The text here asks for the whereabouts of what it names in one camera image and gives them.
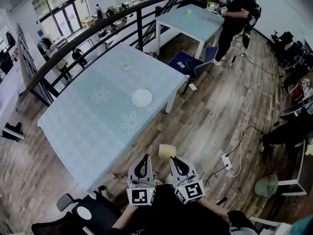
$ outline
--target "flower pattern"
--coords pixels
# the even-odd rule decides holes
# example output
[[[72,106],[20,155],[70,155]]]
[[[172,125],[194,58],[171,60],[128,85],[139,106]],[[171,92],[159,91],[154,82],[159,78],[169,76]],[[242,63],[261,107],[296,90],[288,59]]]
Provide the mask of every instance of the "flower pattern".
[[[123,115],[125,123],[121,125],[122,129],[127,129],[129,134],[134,133],[134,131],[141,127],[141,122],[143,119],[141,117],[136,117],[136,112],[132,112],[130,116]]]
[[[107,101],[109,90],[106,90],[104,86],[101,87],[101,89],[95,89],[94,94],[91,96],[92,99],[96,101],[96,103],[100,103],[102,100]]]

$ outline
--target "power strip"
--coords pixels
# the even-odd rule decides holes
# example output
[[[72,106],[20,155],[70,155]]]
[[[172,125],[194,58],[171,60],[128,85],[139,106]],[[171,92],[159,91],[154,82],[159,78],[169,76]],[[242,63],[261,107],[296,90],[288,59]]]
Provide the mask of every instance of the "power strip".
[[[221,156],[221,159],[222,159],[222,162],[223,162],[223,164],[224,164],[226,170],[230,170],[230,169],[233,167],[233,166],[231,165],[231,162],[230,162],[228,156],[227,156],[227,153],[223,154],[223,155]]]

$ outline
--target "white cable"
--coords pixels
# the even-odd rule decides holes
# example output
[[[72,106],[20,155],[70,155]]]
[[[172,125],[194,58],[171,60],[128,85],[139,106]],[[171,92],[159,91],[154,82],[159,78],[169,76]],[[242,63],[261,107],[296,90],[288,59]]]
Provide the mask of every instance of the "white cable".
[[[247,112],[247,114],[246,114],[244,123],[243,123],[243,125],[242,125],[242,127],[241,127],[241,139],[240,139],[241,141],[240,141],[240,144],[239,144],[239,146],[240,146],[240,160],[239,160],[239,161],[240,161],[240,167],[239,167],[239,170],[238,170],[238,172],[237,172],[236,175],[231,175],[231,174],[230,174],[230,170],[229,170],[229,175],[230,175],[231,177],[233,177],[233,178],[234,178],[234,177],[237,177],[238,174],[239,174],[239,172],[241,171],[241,156],[242,156],[242,153],[243,153],[242,148],[241,148],[241,143],[242,143],[242,140],[243,140],[243,137],[244,137],[244,135],[243,135],[243,128],[244,128],[244,125],[245,125],[245,123],[246,123],[246,118],[247,118],[248,115],[249,115],[249,107],[250,107],[249,93],[251,92],[251,90],[252,90],[253,88],[255,88],[255,87],[257,86],[256,76],[255,76],[253,70],[251,69],[250,65],[249,65],[249,64],[246,62],[246,60],[244,59],[244,57],[246,57],[246,59],[247,59],[250,63],[252,63],[252,64],[256,63],[256,61],[255,61],[255,59],[254,59],[249,53],[241,51],[241,47],[240,47],[240,49],[237,49],[237,48],[236,48],[236,45],[237,45],[237,44],[238,44],[238,43],[235,44],[235,49],[236,49],[236,50],[239,50],[239,51],[241,52],[241,58],[244,60],[244,62],[245,62],[246,65],[249,67],[250,71],[252,72],[252,74],[253,74],[253,76],[254,76],[255,85],[252,86],[252,87],[248,90],[248,92],[247,92],[247,94],[246,94],[246,96],[247,96],[247,98],[248,98],[248,104],[247,104],[244,100],[241,101],[241,104],[240,104],[241,110],[242,110],[243,112]]]

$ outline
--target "lower floor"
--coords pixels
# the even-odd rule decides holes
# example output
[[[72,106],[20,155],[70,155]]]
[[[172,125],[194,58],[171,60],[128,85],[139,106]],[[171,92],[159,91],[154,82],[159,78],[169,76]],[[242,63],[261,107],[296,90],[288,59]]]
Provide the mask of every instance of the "lower floor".
[[[281,75],[283,72],[266,42],[253,32],[248,51],[265,70]],[[179,35],[163,48],[160,60],[169,63],[180,51],[194,56],[197,47],[197,41]],[[150,154],[160,180],[165,181],[170,176],[169,164],[158,157],[161,143],[175,145],[178,155],[192,162],[200,178],[206,180],[223,168],[221,155],[238,145],[245,118],[243,129],[252,125],[263,133],[269,131],[290,102],[282,92],[279,78],[263,72],[256,65],[249,63],[250,70],[238,57],[233,67],[228,68],[236,53],[232,44],[222,65],[211,65],[194,83],[196,91],[189,88],[185,95],[181,95],[183,85],[170,114],[162,109],[112,166],[103,182],[110,201],[117,205],[127,201],[128,168],[143,153]],[[248,89],[255,82],[257,86],[249,94],[249,115],[246,117],[246,112],[241,109],[242,101],[247,101]],[[26,139],[20,142],[0,140],[1,210],[15,232],[31,234],[31,224],[63,217],[65,214],[56,208],[56,202],[63,194],[70,193],[74,198],[86,195],[37,126],[44,111],[45,106],[31,94],[21,96],[15,117],[21,119]],[[247,216],[294,222],[304,215],[303,210],[312,212],[312,195],[285,199],[279,192],[272,198],[254,193],[257,179],[271,174],[277,174],[280,180],[289,179],[294,166],[294,155],[286,151],[284,145],[261,154],[258,151],[260,136],[252,128],[246,131],[241,150],[238,148],[229,156],[235,173],[240,163],[242,165],[238,176],[231,177],[226,170],[212,176],[210,186],[205,187],[206,198],[217,202],[227,197],[226,208],[240,210]]]

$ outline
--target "sponge brush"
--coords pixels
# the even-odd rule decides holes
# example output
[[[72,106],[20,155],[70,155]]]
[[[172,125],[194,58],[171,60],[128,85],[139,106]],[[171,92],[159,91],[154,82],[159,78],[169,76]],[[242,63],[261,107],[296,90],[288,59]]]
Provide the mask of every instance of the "sponge brush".
[[[160,144],[158,155],[164,160],[169,160],[171,157],[176,156],[176,147],[169,144]]]

